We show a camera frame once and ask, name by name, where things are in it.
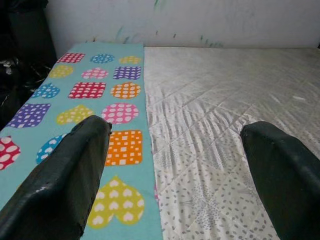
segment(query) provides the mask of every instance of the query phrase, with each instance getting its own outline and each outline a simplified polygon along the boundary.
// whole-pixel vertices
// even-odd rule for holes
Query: white quilted mattress
[[[278,240],[239,133],[270,122],[320,158],[320,51],[146,47],[164,240]]]

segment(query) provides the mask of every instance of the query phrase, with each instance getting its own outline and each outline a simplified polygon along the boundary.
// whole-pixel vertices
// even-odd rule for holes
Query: blue blanket
[[[0,133],[0,208],[77,123],[97,115],[113,127],[82,239],[162,239],[143,64],[142,45],[99,42],[57,61]]]

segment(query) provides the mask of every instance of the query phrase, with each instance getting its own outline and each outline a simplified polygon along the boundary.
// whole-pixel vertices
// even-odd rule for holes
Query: white wall
[[[317,47],[320,0],[51,0],[58,57],[85,41],[147,46]]]

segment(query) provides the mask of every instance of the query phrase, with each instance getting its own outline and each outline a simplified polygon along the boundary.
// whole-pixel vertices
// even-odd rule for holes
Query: polka dot heart
[[[112,124],[127,124],[139,115],[136,105],[115,103],[102,110],[102,118]]]
[[[58,65],[49,73],[49,78],[64,78],[74,72],[74,68],[68,65]]]
[[[50,104],[25,104],[15,114],[12,120],[7,124],[8,127],[13,128],[29,128],[37,126],[47,111],[50,108]]]
[[[11,136],[0,138],[0,170],[4,170],[9,165],[13,164],[19,157],[20,147],[16,145]]]
[[[98,99],[104,94],[104,82],[78,82],[69,93],[70,99]]]
[[[60,113],[56,118],[56,122],[59,125],[68,124],[72,122],[78,124],[82,120],[86,119],[87,117],[93,114],[94,114],[94,111],[80,104],[74,108],[71,108],[67,111]]]
[[[44,99],[51,99],[58,95],[60,89],[54,86],[52,83],[41,85],[37,90],[35,90],[34,94],[31,98],[42,97]]]
[[[89,69],[81,74],[84,79],[103,79],[108,76],[108,71],[100,67]]]
[[[136,56],[125,56],[119,59],[119,63],[121,64],[138,64],[140,62],[141,58]]]
[[[132,99],[139,95],[141,87],[132,82],[117,84],[111,88],[110,94],[119,99]]]
[[[66,136],[67,134],[62,134],[59,136],[55,136],[51,139],[49,139],[38,151],[36,154],[36,163],[39,164],[43,160],[45,160],[51,152],[59,145],[61,140]]]
[[[140,164],[143,151],[142,141],[142,132],[139,130],[112,132],[105,166]]]
[[[57,63],[76,64],[76,63],[79,63],[84,58],[84,56],[85,56],[84,53],[67,52],[57,61]]]
[[[96,194],[87,224],[93,229],[106,227],[114,216],[125,225],[139,222],[145,210],[145,200],[136,188],[114,176]]]
[[[95,64],[106,64],[106,63],[112,62],[114,59],[115,59],[115,56],[111,54],[101,53],[93,56],[90,61]]]

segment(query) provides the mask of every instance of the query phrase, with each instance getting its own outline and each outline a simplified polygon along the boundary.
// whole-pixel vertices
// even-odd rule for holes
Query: blue heart
[[[52,151],[58,146],[58,144],[66,135],[67,134],[62,134],[48,140],[36,154],[36,159],[35,159],[36,163],[39,164],[43,160],[45,160],[52,153]]]
[[[58,95],[60,92],[60,88],[54,86],[52,83],[41,85],[37,90],[35,90],[34,94],[31,98],[42,97],[44,99],[51,99]]]

